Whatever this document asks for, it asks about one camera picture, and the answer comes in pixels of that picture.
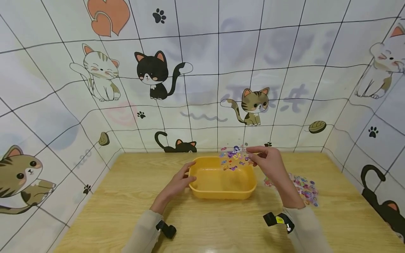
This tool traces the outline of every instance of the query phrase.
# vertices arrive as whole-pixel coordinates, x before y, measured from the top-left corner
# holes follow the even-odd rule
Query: forearm
[[[135,225],[134,231],[122,253],[150,253],[159,239],[156,225],[163,216],[152,210],[145,211]]]
[[[319,252],[332,253],[322,227],[310,207],[302,209],[283,208],[295,227],[288,238],[291,240],[296,253]]]
[[[122,253],[152,252],[160,235],[156,225],[163,219],[163,212],[169,202],[169,198],[162,193],[156,197],[149,210],[139,218]]]
[[[305,204],[301,199],[299,193],[297,192],[294,183],[290,180],[289,177],[286,177],[285,179],[279,181],[275,180],[273,184],[280,194],[280,198],[283,202],[284,207],[296,209],[305,207]]]

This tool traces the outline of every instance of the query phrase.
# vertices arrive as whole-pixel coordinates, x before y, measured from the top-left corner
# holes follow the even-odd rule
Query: wooden table
[[[213,153],[126,153],[121,155],[55,252],[120,252],[140,215],[181,166]],[[322,153],[283,153],[289,172],[313,180],[320,207],[313,207],[334,252],[405,252],[405,246],[355,187]],[[264,186],[247,200],[203,200],[186,191],[166,208],[177,228],[163,235],[154,252],[293,252],[282,225],[267,227],[262,216],[278,213],[281,201]]]

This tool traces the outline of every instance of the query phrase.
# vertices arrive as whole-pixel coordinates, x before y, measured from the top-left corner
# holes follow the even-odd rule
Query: sleeve
[[[287,236],[292,242],[295,252],[332,253],[332,249],[322,232],[321,225],[310,207],[292,209],[283,207],[295,227]]]
[[[151,210],[145,211],[135,225],[134,231],[122,253],[150,253],[158,241],[160,232],[156,225],[163,216]]]

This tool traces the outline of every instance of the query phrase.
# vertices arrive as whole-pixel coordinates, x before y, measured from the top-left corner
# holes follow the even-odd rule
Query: wall
[[[402,241],[405,240],[403,25],[402,19],[397,20],[382,44],[369,45],[375,57],[358,81],[322,150]],[[383,70],[379,64],[390,69]],[[380,86],[386,83],[389,87],[372,95],[373,82]]]
[[[354,92],[403,0],[0,5],[0,251],[52,251],[122,152],[326,152],[359,189],[364,165],[386,173],[369,187],[402,206],[401,74]]]

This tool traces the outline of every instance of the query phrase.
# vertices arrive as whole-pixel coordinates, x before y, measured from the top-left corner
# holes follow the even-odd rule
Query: yellow plastic basin
[[[190,167],[189,175],[197,180],[190,183],[190,189],[198,198],[244,200],[256,189],[253,167],[240,165],[236,170],[223,170],[220,157],[198,157]]]

